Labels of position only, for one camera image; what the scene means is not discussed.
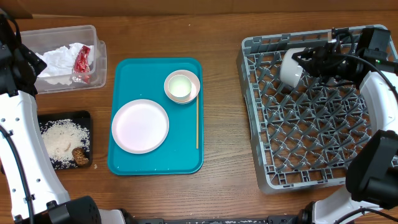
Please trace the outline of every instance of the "gray dish rack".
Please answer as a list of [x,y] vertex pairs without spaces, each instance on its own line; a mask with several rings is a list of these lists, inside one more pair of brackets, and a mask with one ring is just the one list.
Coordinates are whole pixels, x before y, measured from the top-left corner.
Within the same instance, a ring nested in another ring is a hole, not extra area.
[[[356,43],[365,27],[386,29],[382,25],[350,27]],[[239,79],[248,109],[257,183],[266,194],[344,184],[348,165],[371,137],[366,104],[354,86],[320,86],[306,72],[295,88],[279,80],[288,49],[323,46],[329,31],[242,41]],[[346,52],[350,39],[342,41]],[[388,59],[396,61],[392,39],[388,52]],[[398,167],[398,159],[391,166]]]

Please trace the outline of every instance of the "black tray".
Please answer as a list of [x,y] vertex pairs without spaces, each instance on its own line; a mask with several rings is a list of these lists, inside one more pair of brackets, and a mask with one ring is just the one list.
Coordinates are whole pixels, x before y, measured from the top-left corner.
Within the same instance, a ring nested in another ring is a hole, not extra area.
[[[88,158],[89,162],[84,167],[89,167],[93,163],[93,122],[91,120],[90,113],[88,111],[73,111],[73,112],[65,112],[65,113],[57,113],[57,114],[45,114],[38,116],[40,131],[42,127],[46,126],[47,128],[51,127],[51,124],[47,124],[49,121],[59,121],[63,119],[71,119],[75,124],[79,124],[82,128],[87,128],[89,132],[89,141],[90,144],[88,147],[83,147],[85,156]],[[51,163],[54,169],[73,169],[78,168],[76,162],[69,161],[72,166],[69,168],[62,167],[62,163],[59,161],[53,161],[51,158]]]
[[271,215],[267,218],[212,218],[197,220],[136,219],[138,224],[295,224],[297,215]]

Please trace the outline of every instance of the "white plate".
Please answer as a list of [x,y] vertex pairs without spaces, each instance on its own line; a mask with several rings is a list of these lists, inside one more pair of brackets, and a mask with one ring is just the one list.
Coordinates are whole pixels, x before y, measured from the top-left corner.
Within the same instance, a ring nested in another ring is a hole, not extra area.
[[[191,94],[189,94],[186,98],[184,98],[182,100],[176,99],[176,97],[174,97],[169,91],[169,81],[171,78],[173,78],[176,75],[185,75],[186,77],[189,78],[189,80],[192,83]],[[199,78],[191,71],[177,70],[177,71],[172,72],[170,75],[168,75],[168,77],[164,81],[164,91],[165,91],[166,95],[172,101],[179,103],[179,104],[187,104],[187,103],[191,102],[192,100],[194,100],[198,96],[199,91],[200,91],[200,81],[199,81]]]
[[169,132],[169,117],[152,100],[126,103],[115,114],[112,135],[116,144],[126,152],[143,154],[158,148]]

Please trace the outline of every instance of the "crumpled tissue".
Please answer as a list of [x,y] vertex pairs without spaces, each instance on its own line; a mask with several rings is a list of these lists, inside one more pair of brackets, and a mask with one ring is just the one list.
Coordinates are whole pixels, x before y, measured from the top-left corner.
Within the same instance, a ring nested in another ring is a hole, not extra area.
[[[36,53],[36,55],[47,64],[47,68],[45,68],[45,70],[43,70],[38,77],[44,78],[56,77],[60,75],[71,75],[73,66],[75,65],[76,57],[83,46],[84,44],[74,43],[69,45],[69,49],[66,46],[63,46],[46,52],[43,55]],[[88,65],[91,65],[94,60],[94,50],[92,45],[87,47],[90,48],[87,61]],[[72,84],[71,76],[48,78],[44,80],[53,85],[58,83],[62,85]]]

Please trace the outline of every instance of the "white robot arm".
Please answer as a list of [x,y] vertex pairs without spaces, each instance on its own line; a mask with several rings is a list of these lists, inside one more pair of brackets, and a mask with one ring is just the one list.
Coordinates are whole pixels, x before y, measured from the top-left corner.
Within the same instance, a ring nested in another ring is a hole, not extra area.
[[[331,32],[337,35],[339,33],[334,29]],[[341,34],[349,35],[349,32],[343,29]],[[330,40],[324,47],[317,49],[289,49],[282,62],[280,79],[293,87],[299,82],[302,70],[306,70],[311,76],[320,77],[322,81],[327,81],[330,77],[353,81],[368,108],[373,136],[351,163],[346,186],[328,198],[308,205],[300,213],[299,223],[348,223],[370,209],[377,212],[397,205],[393,202],[398,199],[396,171],[392,174],[393,171],[388,168],[388,163],[398,153],[394,146],[398,142],[398,98],[395,91],[395,87],[398,86],[398,77],[392,73],[396,65],[393,62],[383,61],[381,69],[392,71],[385,72],[377,70],[378,65],[374,66],[368,62],[379,64],[381,62],[379,59],[386,58],[383,48],[387,47],[389,31],[366,29],[361,38],[363,40],[359,40],[356,49],[357,56],[334,52],[331,49],[336,49],[336,47],[332,47],[340,43]],[[385,144],[385,147],[378,150],[382,144]]]
[[[383,72],[394,86],[398,86],[398,77],[394,73]],[[398,133],[398,104],[386,81],[377,72],[368,72],[359,90],[365,99],[371,121],[372,133],[377,130],[392,130]],[[332,224],[342,216],[360,208],[381,210],[382,208],[369,202],[357,202],[344,186],[328,198],[315,202],[312,218],[315,224]],[[348,223],[362,213],[347,218],[342,224]]]
[[4,14],[0,46],[0,159],[15,223],[135,223],[123,209],[98,209],[89,196],[70,200],[51,165],[37,120],[34,83],[47,65],[21,43],[16,22]]

